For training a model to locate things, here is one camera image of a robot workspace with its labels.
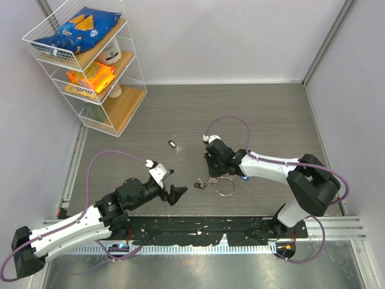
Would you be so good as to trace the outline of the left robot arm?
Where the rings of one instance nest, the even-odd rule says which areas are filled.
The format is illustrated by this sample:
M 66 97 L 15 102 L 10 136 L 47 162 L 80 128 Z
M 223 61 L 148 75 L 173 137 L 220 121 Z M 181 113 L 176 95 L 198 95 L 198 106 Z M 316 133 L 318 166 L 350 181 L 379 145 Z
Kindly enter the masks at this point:
M 16 277 L 31 276 L 47 262 L 89 241 L 125 238 L 129 230 L 128 211 L 156 197 L 173 206 L 188 190 L 174 185 L 166 188 L 163 181 L 172 170 L 156 167 L 149 173 L 147 182 L 129 178 L 85 211 L 63 221 L 40 229 L 31 230 L 27 226 L 17 229 L 11 243 Z

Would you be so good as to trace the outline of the bunch of silver keys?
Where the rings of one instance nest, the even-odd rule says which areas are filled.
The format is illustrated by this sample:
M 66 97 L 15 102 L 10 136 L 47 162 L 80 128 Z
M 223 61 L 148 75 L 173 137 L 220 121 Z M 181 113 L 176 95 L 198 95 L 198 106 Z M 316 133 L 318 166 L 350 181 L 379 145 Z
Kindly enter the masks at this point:
M 202 181 L 200 178 L 198 178 L 198 182 L 194 183 L 194 188 L 204 190 L 207 187 L 216 186 L 217 182 L 218 179 L 213 177 L 208 178 L 207 181 Z

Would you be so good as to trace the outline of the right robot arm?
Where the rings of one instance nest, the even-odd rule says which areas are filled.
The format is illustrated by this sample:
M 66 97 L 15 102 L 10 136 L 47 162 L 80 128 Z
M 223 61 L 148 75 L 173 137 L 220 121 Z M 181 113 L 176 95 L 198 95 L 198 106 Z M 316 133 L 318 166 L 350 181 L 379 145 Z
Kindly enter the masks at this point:
M 270 230 L 278 237 L 288 236 L 298 222 L 308 216 L 322 217 L 341 188 L 337 178 L 311 154 L 283 160 L 245 149 L 235 152 L 219 139 L 207 144 L 205 149 L 209 175 L 213 178 L 226 174 L 258 177 L 291 189 L 294 199 L 283 204 L 271 220 Z

